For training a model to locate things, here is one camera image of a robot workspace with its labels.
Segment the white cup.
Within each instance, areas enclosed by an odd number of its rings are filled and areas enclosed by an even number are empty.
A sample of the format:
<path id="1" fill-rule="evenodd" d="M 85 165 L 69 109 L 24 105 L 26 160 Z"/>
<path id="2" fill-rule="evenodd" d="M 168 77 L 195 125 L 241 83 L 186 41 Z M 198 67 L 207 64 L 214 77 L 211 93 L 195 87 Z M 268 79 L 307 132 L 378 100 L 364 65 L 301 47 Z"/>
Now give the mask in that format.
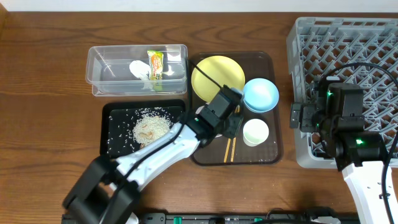
<path id="1" fill-rule="evenodd" d="M 243 126 L 243 141 L 249 147 L 262 144 L 269 137 L 269 127 L 261 119 L 250 119 Z"/>

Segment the light blue bowl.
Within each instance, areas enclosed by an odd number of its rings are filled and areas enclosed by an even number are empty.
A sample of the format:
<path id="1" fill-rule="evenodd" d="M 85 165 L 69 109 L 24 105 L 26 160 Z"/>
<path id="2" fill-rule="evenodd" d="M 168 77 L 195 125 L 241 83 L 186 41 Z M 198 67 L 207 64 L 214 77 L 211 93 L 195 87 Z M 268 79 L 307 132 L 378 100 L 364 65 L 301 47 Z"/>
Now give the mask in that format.
<path id="1" fill-rule="evenodd" d="M 244 104 L 254 113 L 265 113 L 273 110 L 279 102 L 279 90 L 276 85 L 265 78 L 248 81 L 243 89 Z"/>

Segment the yellow plate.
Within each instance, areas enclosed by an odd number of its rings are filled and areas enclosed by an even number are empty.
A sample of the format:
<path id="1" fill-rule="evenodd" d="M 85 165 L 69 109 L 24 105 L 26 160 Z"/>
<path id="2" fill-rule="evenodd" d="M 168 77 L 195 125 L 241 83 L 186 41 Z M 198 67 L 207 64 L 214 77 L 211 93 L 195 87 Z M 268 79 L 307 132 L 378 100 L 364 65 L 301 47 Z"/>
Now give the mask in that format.
<path id="1" fill-rule="evenodd" d="M 220 86 L 226 85 L 238 90 L 243 90 L 244 88 L 246 82 L 244 71 L 238 62 L 229 57 L 220 55 L 207 57 L 198 62 L 197 67 Z M 194 92 L 207 103 L 209 103 L 220 90 L 216 84 L 205 77 L 196 68 L 193 69 L 191 80 Z"/>

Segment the rice food waste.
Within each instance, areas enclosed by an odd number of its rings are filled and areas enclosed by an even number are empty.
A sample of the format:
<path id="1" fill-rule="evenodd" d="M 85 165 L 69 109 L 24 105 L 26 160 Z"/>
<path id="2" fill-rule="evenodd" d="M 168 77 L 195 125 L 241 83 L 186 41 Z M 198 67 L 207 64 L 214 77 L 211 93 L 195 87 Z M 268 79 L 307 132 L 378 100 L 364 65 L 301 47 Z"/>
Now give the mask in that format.
<path id="1" fill-rule="evenodd" d="M 119 157 L 136 152 L 169 132 L 180 106 L 112 110 L 105 131 L 105 153 Z"/>

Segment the yellow green snack wrapper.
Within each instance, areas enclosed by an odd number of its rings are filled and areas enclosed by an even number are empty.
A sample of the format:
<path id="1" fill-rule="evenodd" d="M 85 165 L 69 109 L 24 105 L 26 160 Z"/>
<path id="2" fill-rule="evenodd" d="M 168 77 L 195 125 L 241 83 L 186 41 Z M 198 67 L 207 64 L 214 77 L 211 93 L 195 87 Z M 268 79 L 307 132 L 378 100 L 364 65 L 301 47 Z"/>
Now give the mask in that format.
<path id="1" fill-rule="evenodd" d="M 150 74 L 149 78 L 151 80 L 161 80 L 163 73 L 163 59 L 164 54 L 155 50 L 148 50 L 147 54 L 149 56 Z"/>

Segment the white tissue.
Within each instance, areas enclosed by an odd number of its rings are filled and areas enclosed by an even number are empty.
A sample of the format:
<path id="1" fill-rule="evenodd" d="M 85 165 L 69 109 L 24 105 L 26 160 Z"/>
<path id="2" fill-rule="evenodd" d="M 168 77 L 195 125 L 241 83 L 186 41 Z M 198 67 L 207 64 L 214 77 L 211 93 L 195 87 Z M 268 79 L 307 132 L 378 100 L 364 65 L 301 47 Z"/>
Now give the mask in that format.
<path id="1" fill-rule="evenodd" d="M 129 65 L 130 72 L 140 80 L 149 80 L 150 66 L 143 61 L 134 60 Z"/>

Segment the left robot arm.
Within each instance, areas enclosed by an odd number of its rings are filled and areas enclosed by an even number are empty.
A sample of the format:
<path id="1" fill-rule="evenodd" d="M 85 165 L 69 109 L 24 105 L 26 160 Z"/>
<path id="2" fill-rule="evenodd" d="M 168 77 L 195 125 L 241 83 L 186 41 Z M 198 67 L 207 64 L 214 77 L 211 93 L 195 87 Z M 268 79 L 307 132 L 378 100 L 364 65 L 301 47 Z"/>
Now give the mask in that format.
<path id="1" fill-rule="evenodd" d="M 62 205 L 78 223 L 137 223 L 132 211 L 149 182 L 217 134 L 235 137 L 242 120 L 242 106 L 205 105 L 199 114 L 185 114 L 167 134 L 137 152 L 94 159 Z"/>

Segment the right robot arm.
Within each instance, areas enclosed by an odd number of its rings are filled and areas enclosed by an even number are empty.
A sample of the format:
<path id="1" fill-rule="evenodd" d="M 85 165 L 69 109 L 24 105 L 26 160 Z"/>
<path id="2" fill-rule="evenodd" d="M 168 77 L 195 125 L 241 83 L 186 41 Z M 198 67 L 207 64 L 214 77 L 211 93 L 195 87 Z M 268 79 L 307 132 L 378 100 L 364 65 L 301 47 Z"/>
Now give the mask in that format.
<path id="1" fill-rule="evenodd" d="M 382 136 L 364 128 L 363 90 L 327 81 L 313 103 L 293 103 L 290 127 L 318 133 L 353 196 L 361 223 L 397 223 L 397 197 Z"/>

